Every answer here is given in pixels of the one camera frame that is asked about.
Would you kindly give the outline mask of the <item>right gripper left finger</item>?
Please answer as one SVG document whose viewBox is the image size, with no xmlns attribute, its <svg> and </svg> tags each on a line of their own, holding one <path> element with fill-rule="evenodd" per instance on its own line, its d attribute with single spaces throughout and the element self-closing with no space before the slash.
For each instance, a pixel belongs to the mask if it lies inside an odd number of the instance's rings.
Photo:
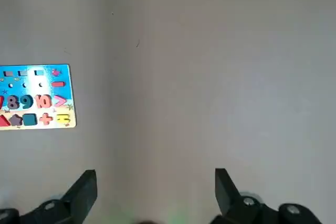
<svg viewBox="0 0 336 224">
<path fill-rule="evenodd" d="M 59 199 L 51 199 L 20 215 L 15 208 L 1 209 L 1 223 L 83 223 L 97 199 L 97 175 L 86 170 Z"/>
</svg>

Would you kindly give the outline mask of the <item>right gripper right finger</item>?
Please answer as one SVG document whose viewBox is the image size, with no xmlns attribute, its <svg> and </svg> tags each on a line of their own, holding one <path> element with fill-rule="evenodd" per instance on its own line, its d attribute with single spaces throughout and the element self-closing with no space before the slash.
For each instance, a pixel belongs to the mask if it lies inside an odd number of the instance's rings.
<svg viewBox="0 0 336 224">
<path fill-rule="evenodd" d="M 285 203 L 277 210 L 253 196 L 241 195 L 224 168 L 215 169 L 215 196 L 221 213 L 212 223 L 318 224 L 321 221 L 303 205 Z"/>
</svg>

